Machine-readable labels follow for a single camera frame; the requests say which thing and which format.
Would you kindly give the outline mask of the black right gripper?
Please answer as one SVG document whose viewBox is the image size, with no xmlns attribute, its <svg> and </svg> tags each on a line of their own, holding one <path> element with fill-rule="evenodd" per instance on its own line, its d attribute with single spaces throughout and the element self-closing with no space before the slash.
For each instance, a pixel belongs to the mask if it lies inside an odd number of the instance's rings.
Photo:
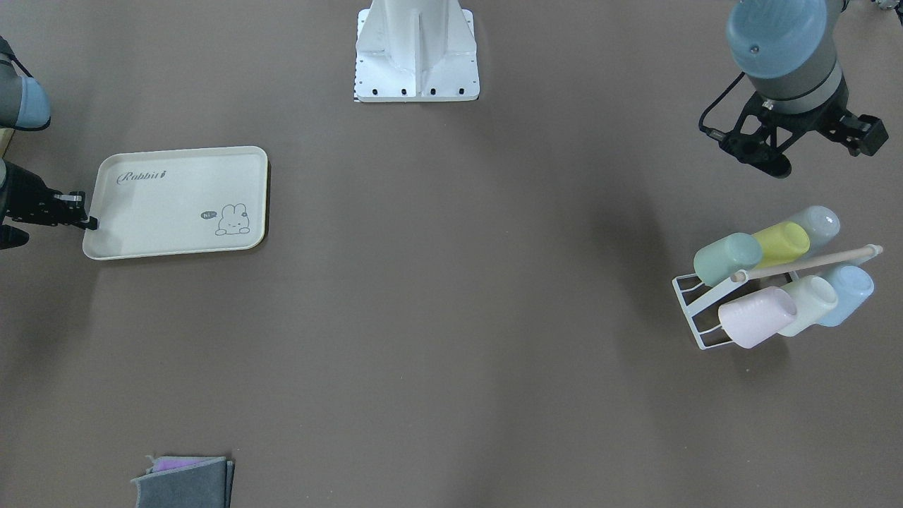
<svg viewBox="0 0 903 508">
<path fill-rule="evenodd" d="M 46 186 L 42 178 L 19 165 L 2 162 L 2 250 L 20 247 L 29 234 L 5 223 L 25 222 L 55 227 L 60 224 L 96 231 L 99 220 L 86 211 L 86 193 L 62 193 Z"/>
</svg>

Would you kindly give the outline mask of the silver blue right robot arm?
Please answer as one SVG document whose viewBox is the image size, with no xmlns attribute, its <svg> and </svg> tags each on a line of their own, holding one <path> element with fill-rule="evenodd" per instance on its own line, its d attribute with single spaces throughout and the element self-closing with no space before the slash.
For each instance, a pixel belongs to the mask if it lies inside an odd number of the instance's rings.
<svg viewBox="0 0 903 508">
<path fill-rule="evenodd" d="M 51 123 L 49 98 L 42 85 L 1 39 L 1 125 L 16 131 L 39 131 Z M 51 189 L 42 177 L 2 160 L 1 215 L 14 222 L 94 231 L 99 220 L 86 212 L 86 193 Z"/>
</svg>

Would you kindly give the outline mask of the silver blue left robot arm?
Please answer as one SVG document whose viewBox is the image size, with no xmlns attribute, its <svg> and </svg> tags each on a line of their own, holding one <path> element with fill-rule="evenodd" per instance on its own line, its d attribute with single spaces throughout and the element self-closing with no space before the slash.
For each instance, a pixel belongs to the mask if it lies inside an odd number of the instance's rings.
<svg viewBox="0 0 903 508">
<path fill-rule="evenodd" d="M 833 29 L 845 1 L 741 1 L 727 20 L 733 60 L 754 86 L 718 144 L 739 163 L 789 176 L 784 152 L 810 132 L 871 157 L 887 141 L 883 120 L 848 110 Z"/>
</svg>

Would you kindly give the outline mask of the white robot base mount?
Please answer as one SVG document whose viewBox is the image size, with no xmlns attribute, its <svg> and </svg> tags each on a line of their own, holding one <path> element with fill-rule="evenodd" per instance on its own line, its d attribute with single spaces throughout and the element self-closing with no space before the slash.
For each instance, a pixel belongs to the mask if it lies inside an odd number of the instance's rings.
<svg viewBox="0 0 903 508">
<path fill-rule="evenodd" d="M 357 15 L 353 97 L 362 103 L 474 101 L 475 18 L 458 1 L 374 1 Z"/>
</svg>

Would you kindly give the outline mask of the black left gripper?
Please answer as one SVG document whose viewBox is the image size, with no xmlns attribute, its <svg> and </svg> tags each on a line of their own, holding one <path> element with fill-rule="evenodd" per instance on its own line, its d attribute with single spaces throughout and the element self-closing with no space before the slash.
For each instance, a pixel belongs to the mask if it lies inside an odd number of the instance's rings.
<svg viewBox="0 0 903 508">
<path fill-rule="evenodd" d="M 742 164 L 768 176 L 786 178 L 792 164 L 784 154 L 809 133 L 843 145 L 852 157 L 872 157 L 889 139 L 883 120 L 857 116 L 847 109 L 849 93 L 837 91 L 826 103 L 800 114 L 781 114 L 765 107 L 755 94 L 744 105 L 732 130 L 719 132 L 719 148 Z"/>
</svg>

